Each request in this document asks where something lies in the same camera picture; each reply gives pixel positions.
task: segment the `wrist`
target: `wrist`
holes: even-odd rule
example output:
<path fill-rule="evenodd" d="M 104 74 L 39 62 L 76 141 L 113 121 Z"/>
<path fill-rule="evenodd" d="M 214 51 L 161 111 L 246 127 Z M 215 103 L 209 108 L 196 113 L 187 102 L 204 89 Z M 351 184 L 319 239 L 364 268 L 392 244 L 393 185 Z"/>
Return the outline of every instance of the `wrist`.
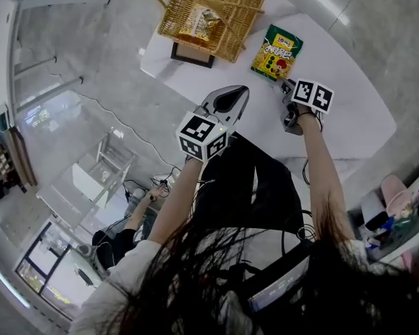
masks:
<path fill-rule="evenodd" d="M 148 191 L 146 193 L 145 199 L 148 200 L 149 202 L 155 202 L 156 201 L 156 197 L 153 196 L 150 191 Z"/>
<path fill-rule="evenodd" d="M 192 156 L 188 156 L 189 158 L 186 160 L 186 162 L 185 162 L 185 165 L 203 165 L 203 163 L 200 161 L 200 160 L 198 160 L 198 159 L 196 159 L 196 158 L 193 158 Z"/>
<path fill-rule="evenodd" d="M 315 114 L 311 113 L 311 112 L 301 114 L 298 117 L 297 122 L 303 130 L 306 129 L 306 128 L 311 128 L 313 125 L 315 125 L 317 128 L 319 128 L 318 127 L 318 122 L 317 122 L 316 117 L 315 117 Z"/>

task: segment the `window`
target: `window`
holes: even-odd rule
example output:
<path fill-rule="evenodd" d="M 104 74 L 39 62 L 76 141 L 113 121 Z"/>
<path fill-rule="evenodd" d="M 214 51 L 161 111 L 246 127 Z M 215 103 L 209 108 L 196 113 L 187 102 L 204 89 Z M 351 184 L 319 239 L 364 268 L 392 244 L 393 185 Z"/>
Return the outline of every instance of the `window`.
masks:
<path fill-rule="evenodd" d="M 15 270 L 40 297 L 71 320 L 101 279 L 56 224 L 48 223 Z M 89 286 L 81 270 L 95 285 Z"/>
<path fill-rule="evenodd" d="M 70 242 L 70 237 L 48 223 L 23 257 L 17 274 L 37 294 L 43 294 L 57 266 L 70 250 Z"/>

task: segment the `black pants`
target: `black pants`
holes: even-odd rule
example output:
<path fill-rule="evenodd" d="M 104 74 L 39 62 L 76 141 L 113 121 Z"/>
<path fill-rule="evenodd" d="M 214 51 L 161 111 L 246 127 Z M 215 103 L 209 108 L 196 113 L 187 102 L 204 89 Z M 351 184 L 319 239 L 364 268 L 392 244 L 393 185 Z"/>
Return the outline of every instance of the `black pants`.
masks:
<path fill-rule="evenodd" d="M 222 156 L 214 157 L 202 180 L 194 217 L 207 227 L 243 227 L 296 233 L 302 227 L 301 202 L 292 176 L 279 161 L 235 133 Z M 256 169 L 258 188 L 251 203 Z"/>
<path fill-rule="evenodd" d="M 100 245 L 96 250 L 96 254 L 99 262 L 105 269 L 117 265 L 126 252 L 135 248 L 133 243 L 135 233 L 135 230 L 122 230 L 116 234 L 114 239 L 111 239 L 104 231 L 95 232 L 91 239 L 91 245 Z"/>

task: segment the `hand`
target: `hand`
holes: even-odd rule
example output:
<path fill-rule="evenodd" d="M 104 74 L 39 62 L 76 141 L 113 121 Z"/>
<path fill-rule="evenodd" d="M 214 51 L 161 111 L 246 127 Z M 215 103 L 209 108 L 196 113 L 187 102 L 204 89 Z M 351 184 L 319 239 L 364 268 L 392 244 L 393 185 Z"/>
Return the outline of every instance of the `hand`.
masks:
<path fill-rule="evenodd" d="M 154 201 L 166 190 L 166 184 L 159 184 L 156 188 L 149 191 L 149 196 L 154 198 Z"/>

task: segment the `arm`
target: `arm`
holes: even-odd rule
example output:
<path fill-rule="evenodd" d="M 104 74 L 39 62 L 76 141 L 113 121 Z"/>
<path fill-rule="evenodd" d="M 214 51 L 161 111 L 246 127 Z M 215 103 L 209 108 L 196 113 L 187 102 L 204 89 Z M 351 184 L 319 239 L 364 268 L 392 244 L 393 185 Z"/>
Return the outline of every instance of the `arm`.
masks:
<path fill-rule="evenodd" d="M 138 225 L 140 224 L 142 217 L 146 213 L 147 207 L 151 204 L 151 202 L 155 202 L 157 197 L 162 194 L 165 189 L 165 185 L 161 184 L 160 186 L 153 188 L 151 191 L 146 193 L 146 196 L 140 201 L 137 207 L 133 210 L 132 216 L 127 221 L 126 225 L 124 226 L 125 230 L 137 230 Z"/>
<path fill-rule="evenodd" d="M 341 235 L 346 239 L 355 239 L 346 215 L 343 189 L 320 126 L 312 114 L 302 115 L 298 123 L 304 133 L 309 159 L 310 202 L 316 237 L 322 237 L 321 226 L 326 221 L 328 215 L 325 210 L 329 206 Z"/>
<path fill-rule="evenodd" d="M 188 218 L 203 164 L 189 160 L 156 217 L 148 240 L 163 244 Z"/>

